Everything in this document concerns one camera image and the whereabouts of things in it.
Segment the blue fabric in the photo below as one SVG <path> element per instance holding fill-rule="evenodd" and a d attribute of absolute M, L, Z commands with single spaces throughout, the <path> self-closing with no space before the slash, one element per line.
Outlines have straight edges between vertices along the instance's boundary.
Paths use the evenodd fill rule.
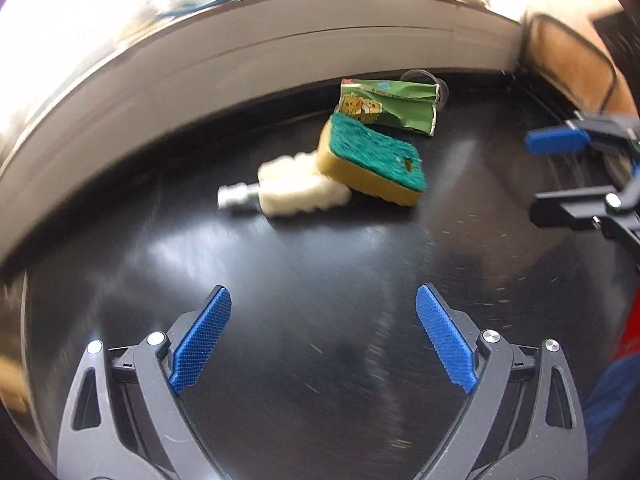
<path fill-rule="evenodd" d="M 176 394 L 196 383 L 230 316 L 231 297 L 221 288 L 175 349 L 169 384 Z"/>
<path fill-rule="evenodd" d="M 418 289 L 415 308 L 449 379 L 468 394 L 478 382 L 471 348 L 426 285 Z"/>
<path fill-rule="evenodd" d="M 582 405 L 589 454 L 595 453 L 640 382 L 640 353 L 612 362 Z"/>
<path fill-rule="evenodd" d="M 208 2 L 200 6 L 188 6 L 188 5 L 182 6 L 182 7 L 179 7 L 178 9 L 172 9 L 172 10 L 167 10 L 165 12 L 160 12 L 158 14 L 158 18 L 179 18 L 181 16 L 186 16 L 187 14 L 198 12 L 199 10 L 209 9 L 211 7 L 215 7 L 221 4 L 226 4 L 232 1 L 234 0 L 213 0 L 212 2 Z"/>
<path fill-rule="evenodd" d="M 591 137 L 582 130 L 558 126 L 533 130 L 527 134 L 524 143 L 533 155 L 552 155 L 583 150 L 591 144 Z"/>

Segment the green scouring pad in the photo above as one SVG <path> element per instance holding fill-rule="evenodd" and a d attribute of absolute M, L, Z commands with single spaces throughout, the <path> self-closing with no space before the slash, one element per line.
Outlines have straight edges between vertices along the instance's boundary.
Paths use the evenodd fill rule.
<path fill-rule="evenodd" d="M 416 205 L 427 189 L 418 150 L 343 114 L 322 128 L 318 171 L 359 192 L 399 205 Z"/>

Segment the metal screw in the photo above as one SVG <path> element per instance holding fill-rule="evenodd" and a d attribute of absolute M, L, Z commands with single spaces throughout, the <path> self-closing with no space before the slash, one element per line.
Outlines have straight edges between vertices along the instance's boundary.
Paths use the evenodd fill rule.
<path fill-rule="evenodd" d="M 159 345 L 162 341 L 164 341 L 164 334 L 162 332 L 152 332 L 146 336 L 146 342 L 151 346 Z"/>
<path fill-rule="evenodd" d="M 482 339 L 487 341 L 488 343 L 497 343 L 500 341 L 500 334 L 498 334 L 495 330 L 485 330 L 482 332 Z"/>
<path fill-rule="evenodd" d="M 560 343 L 555 339 L 547 339 L 545 341 L 545 347 L 550 352 L 557 352 L 560 349 Z"/>
<path fill-rule="evenodd" d="M 102 341 L 97 339 L 95 341 L 91 341 L 86 346 L 86 351 L 89 352 L 89 354 L 97 354 L 100 350 L 102 350 Z"/>
<path fill-rule="evenodd" d="M 613 209 L 618 209 L 622 205 L 622 200 L 620 200 L 620 197 L 615 193 L 607 193 L 604 196 L 604 201 Z"/>

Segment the reflective metal surface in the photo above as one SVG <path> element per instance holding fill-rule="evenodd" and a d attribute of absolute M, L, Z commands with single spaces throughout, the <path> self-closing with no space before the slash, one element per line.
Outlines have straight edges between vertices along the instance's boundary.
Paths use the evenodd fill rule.
<path fill-rule="evenodd" d="M 526 130 L 557 118 L 517 87 L 462 85 L 432 139 L 398 135 L 418 148 L 429 185 L 415 210 L 356 194 L 345 208 L 289 219 L 217 211 L 219 186 L 311 151 L 328 114 L 273 126 L 265 117 L 226 137 L 224 124 L 204 125 L 208 144 L 165 155 L 164 170 L 129 180 L 124 189 L 136 187 L 91 221 L 77 210 L 63 237 L 34 251 L 29 363 L 52 450 L 87 343 L 166 330 L 216 284 L 231 292 L 232 316 L 183 398 L 236 480 L 415 475 L 462 403 L 415 315 L 424 282 L 481 329 L 558 341 L 588 395 L 637 277 L 599 233 L 529 222 L 535 192 L 605 179 L 588 160 L 526 153 Z"/>
<path fill-rule="evenodd" d="M 348 73 L 510 72 L 521 32 L 452 0 L 245 0 L 178 19 L 93 66 L 21 131 L 0 164 L 0 260 L 93 177 L 185 124 Z M 328 50 L 343 54 L 309 63 Z"/>

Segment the black clamp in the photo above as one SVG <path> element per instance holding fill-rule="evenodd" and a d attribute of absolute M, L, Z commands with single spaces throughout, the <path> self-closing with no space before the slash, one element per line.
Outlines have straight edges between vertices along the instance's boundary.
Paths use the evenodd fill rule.
<path fill-rule="evenodd" d="M 431 285 L 418 290 L 416 306 L 450 378 L 469 393 L 416 479 L 584 480 L 584 423 L 560 345 L 548 339 L 539 349 L 529 348 L 511 345 L 492 330 L 481 333 Z M 178 394 L 195 384 L 230 312 L 228 291 L 217 286 L 202 311 L 183 314 L 166 334 L 153 332 L 139 345 L 111 350 L 98 340 L 89 343 L 60 429 L 60 480 L 227 480 Z M 475 467 L 513 381 L 521 389 L 502 452 L 494 462 Z M 138 388 L 140 399 L 126 386 Z M 525 417 L 526 437 L 514 448 L 511 437 L 527 411 L 522 402 L 527 391 L 534 394 L 533 408 L 528 422 Z M 559 399 L 556 425 L 548 423 L 552 396 Z"/>
<path fill-rule="evenodd" d="M 222 480 L 178 394 L 195 384 L 230 314 L 228 290 L 217 286 L 200 312 L 182 314 L 167 333 L 111 350 L 90 342 L 66 400 L 58 478 Z M 127 384 L 139 387 L 142 402 Z M 142 435 L 142 420 L 155 440 Z M 153 444 L 164 466 L 149 457 Z"/>
<path fill-rule="evenodd" d="M 558 342 L 512 345 L 494 330 L 480 331 L 449 308 L 433 285 L 416 296 L 418 317 L 452 382 L 469 393 L 455 422 L 416 480 L 584 480 L 588 473 L 582 410 Z M 504 445 L 496 460 L 476 464 L 507 384 L 520 385 Z M 532 412 L 523 399 L 533 393 Z M 557 408 L 550 424 L 550 407 Z M 513 446 L 516 427 L 526 436 Z"/>
<path fill-rule="evenodd" d="M 526 145 L 534 155 L 576 152 L 591 146 L 630 159 L 633 179 L 622 191 L 613 186 L 537 193 L 529 219 L 538 227 L 597 229 L 625 246 L 640 264 L 640 121 L 629 116 L 577 114 L 566 126 L 533 130 Z"/>

